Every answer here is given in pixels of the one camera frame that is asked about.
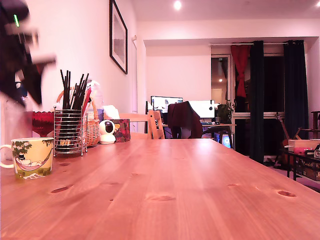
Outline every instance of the wire utensil holder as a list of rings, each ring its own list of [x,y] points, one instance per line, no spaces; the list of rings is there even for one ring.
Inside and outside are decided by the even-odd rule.
[[[88,152],[88,114],[82,115],[80,110],[63,109],[56,110],[54,107],[54,129],[53,129],[53,156],[57,154],[84,155]]]

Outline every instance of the dark red jacket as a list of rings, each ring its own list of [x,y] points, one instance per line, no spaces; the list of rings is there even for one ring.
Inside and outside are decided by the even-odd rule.
[[[168,127],[171,129],[174,139],[177,139],[178,133],[181,133],[180,128],[191,130],[190,139],[200,139],[202,137],[203,129],[200,117],[188,101],[168,106]]]

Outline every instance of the security camera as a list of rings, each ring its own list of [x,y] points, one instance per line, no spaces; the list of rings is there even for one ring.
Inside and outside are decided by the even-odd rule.
[[[112,121],[104,120],[100,122],[99,129],[101,133],[100,144],[113,144],[116,141],[114,136],[116,126]]]

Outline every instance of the picture frame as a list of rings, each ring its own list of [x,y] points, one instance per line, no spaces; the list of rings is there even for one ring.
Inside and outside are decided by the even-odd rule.
[[[128,29],[115,0],[109,1],[109,51],[119,68],[128,74]]]

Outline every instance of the yellow mug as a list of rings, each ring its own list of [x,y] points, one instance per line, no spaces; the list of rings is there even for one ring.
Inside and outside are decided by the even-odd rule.
[[[2,148],[12,150],[13,164],[0,166],[13,169],[16,177],[24,179],[38,179],[51,173],[54,139],[52,137],[30,137],[11,140],[11,145],[2,145]]]

